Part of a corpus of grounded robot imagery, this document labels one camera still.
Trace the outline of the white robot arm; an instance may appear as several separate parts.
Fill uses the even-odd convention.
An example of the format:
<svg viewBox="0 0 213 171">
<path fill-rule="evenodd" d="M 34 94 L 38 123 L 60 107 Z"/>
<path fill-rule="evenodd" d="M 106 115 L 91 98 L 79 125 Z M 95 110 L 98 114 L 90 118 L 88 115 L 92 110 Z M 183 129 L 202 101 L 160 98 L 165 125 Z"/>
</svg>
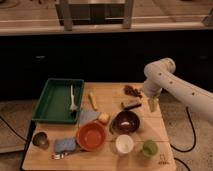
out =
<svg viewBox="0 0 213 171">
<path fill-rule="evenodd" d="M 165 89 L 213 125 L 213 93 L 178 78 L 174 75 L 175 69 L 176 64 L 171 58 L 147 64 L 144 68 L 144 94 L 154 98 Z"/>
</svg>

